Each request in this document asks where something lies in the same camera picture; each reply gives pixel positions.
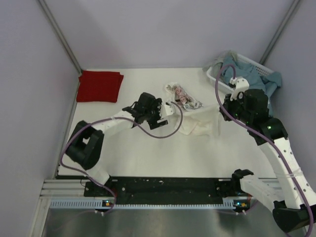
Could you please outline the white floral print t-shirt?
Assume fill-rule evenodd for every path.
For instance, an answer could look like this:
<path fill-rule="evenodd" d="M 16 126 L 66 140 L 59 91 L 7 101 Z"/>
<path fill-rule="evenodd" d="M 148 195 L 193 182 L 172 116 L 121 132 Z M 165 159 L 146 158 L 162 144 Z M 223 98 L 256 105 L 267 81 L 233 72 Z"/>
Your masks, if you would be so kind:
<path fill-rule="evenodd" d="M 175 102 L 181 110 L 176 109 L 176 128 L 184 135 L 219 136 L 221 115 L 219 106 L 204 105 L 179 83 L 170 82 L 164 86 L 167 101 Z"/>

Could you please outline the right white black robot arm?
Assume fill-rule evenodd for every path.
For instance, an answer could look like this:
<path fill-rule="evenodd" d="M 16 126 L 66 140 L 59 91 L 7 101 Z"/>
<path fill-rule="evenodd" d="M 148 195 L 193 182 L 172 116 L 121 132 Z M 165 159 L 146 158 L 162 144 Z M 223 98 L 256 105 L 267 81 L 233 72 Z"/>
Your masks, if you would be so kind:
<path fill-rule="evenodd" d="M 268 98 L 262 90 L 227 94 L 219 102 L 225 121 L 245 128 L 269 161 L 281 190 L 277 192 L 249 170 L 237 170 L 230 183 L 235 195 L 250 194 L 273 215 L 285 233 L 307 227 L 311 236 L 316 222 L 316 193 L 309 185 L 291 148 L 282 122 L 268 115 Z"/>

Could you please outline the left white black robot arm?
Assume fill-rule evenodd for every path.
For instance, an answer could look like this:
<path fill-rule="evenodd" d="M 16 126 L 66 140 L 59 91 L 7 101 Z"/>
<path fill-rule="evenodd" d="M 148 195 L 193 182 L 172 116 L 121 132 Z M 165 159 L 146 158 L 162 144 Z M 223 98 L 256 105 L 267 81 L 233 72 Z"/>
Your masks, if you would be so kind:
<path fill-rule="evenodd" d="M 88 123 L 83 120 L 77 123 L 66 155 L 81 166 L 85 175 L 96 181 L 96 192 L 106 196 L 111 192 L 112 184 L 108 181 L 110 175 L 101 161 L 104 140 L 123 130 L 134 128 L 135 123 L 142 124 L 146 121 L 151 130 L 167 125 L 167 117 L 174 112 L 171 103 L 164 103 L 162 99 L 144 92 L 138 101 L 123 108 L 108 121 L 92 125 L 83 131 L 80 130 Z"/>

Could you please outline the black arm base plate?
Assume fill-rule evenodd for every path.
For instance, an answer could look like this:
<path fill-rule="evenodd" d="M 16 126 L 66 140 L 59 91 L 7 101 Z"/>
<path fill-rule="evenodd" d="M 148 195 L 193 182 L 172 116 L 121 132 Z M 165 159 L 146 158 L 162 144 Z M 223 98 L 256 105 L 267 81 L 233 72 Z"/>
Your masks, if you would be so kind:
<path fill-rule="evenodd" d="M 230 179 L 111 176 L 105 186 L 117 204 L 220 204 L 228 197 L 241 197 L 249 206 L 251 202 Z"/>

